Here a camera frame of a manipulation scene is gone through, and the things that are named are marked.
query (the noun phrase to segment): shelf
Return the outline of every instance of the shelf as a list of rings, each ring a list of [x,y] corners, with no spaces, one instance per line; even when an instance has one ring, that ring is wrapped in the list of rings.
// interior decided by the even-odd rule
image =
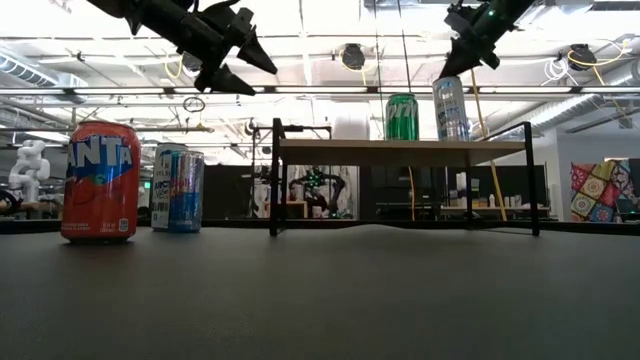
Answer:
[[[407,165],[464,167],[511,155],[524,142],[440,142],[282,139],[281,157],[289,165]]]

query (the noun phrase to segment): aluminum can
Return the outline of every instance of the aluminum can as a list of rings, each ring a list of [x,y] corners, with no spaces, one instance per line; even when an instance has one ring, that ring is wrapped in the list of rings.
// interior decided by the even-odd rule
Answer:
[[[395,94],[387,101],[385,139],[420,140],[418,101],[413,94]]]
[[[133,128],[81,122],[71,135],[61,234],[72,242],[126,241],[136,233],[140,142]]]
[[[202,225],[204,154],[174,151],[171,156],[169,231],[198,232]]]
[[[457,76],[433,83],[438,139],[440,141],[469,141],[469,119],[464,107],[462,82]]]
[[[171,163],[174,152],[186,152],[187,146],[175,143],[160,143],[156,148],[153,165],[153,194],[151,197],[151,227],[154,230],[169,229],[169,207],[171,188]]]

